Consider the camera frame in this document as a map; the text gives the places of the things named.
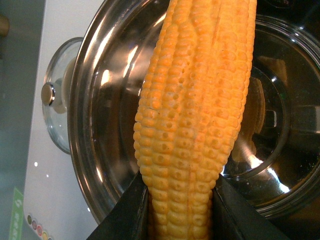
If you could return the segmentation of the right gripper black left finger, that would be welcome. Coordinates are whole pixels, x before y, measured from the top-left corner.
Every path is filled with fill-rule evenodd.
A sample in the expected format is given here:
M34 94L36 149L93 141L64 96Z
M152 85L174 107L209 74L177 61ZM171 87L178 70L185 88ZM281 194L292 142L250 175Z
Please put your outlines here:
M146 240L149 192L140 172L89 240Z

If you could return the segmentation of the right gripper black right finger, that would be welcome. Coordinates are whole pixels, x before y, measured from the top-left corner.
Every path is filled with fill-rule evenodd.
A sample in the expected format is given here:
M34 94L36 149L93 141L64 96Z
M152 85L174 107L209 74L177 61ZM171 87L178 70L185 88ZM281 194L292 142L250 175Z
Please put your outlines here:
M261 216L222 176L213 190L214 240L287 240L288 237Z

